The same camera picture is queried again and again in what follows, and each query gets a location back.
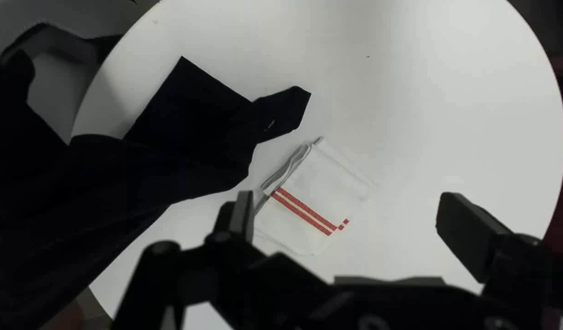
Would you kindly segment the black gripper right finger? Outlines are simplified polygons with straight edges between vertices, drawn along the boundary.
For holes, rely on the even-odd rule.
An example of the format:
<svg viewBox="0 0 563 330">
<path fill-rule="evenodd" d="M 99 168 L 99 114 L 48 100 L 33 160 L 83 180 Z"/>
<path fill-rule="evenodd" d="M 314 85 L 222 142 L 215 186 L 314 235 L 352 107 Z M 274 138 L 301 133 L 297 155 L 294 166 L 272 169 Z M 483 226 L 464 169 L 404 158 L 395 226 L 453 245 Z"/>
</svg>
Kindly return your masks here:
<svg viewBox="0 0 563 330">
<path fill-rule="evenodd" d="M 461 193 L 441 195 L 437 234 L 490 300 L 521 316 L 545 309 L 563 314 L 563 254 L 532 235 L 514 234 Z"/>
</svg>

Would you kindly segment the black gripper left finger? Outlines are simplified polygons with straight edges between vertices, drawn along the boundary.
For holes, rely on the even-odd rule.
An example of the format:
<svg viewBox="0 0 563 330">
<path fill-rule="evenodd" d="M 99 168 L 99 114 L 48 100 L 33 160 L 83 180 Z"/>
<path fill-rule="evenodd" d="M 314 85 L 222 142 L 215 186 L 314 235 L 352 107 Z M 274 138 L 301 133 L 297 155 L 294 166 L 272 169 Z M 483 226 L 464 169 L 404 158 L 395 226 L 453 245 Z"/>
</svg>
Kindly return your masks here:
<svg viewBox="0 0 563 330">
<path fill-rule="evenodd" d="M 231 330 L 321 330 L 327 285 L 283 254 L 252 245 L 253 199 L 226 202 L 204 245 L 145 248 L 112 330 L 184 330 L 191 307 L 208 303 Z"/>
</svg>

